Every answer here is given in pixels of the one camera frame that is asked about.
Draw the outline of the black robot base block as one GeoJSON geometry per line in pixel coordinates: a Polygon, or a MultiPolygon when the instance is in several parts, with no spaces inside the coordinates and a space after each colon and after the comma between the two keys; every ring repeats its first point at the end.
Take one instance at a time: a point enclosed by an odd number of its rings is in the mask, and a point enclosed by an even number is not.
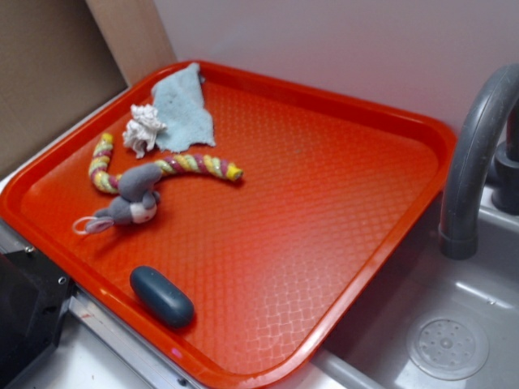
{"type": "Polygon", "coordinates": [[[1,387],[58,347],[73,280],[36,248],[1,255],[1,387]]]}

